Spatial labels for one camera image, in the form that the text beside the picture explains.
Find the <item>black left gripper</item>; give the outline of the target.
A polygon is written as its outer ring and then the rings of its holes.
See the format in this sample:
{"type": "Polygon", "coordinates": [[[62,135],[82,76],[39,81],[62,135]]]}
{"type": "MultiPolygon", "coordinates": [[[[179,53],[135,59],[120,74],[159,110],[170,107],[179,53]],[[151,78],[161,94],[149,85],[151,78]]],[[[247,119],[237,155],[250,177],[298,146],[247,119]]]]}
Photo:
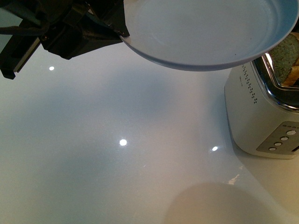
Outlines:
{"type": "Polygon", "coordinates": [[[7,79],[15,78],[39,45],[70,60],[129,36],[122,0],[2,0],[0,7],[22,19],[0,29],[11,37],[0,53],[7,79]]]}

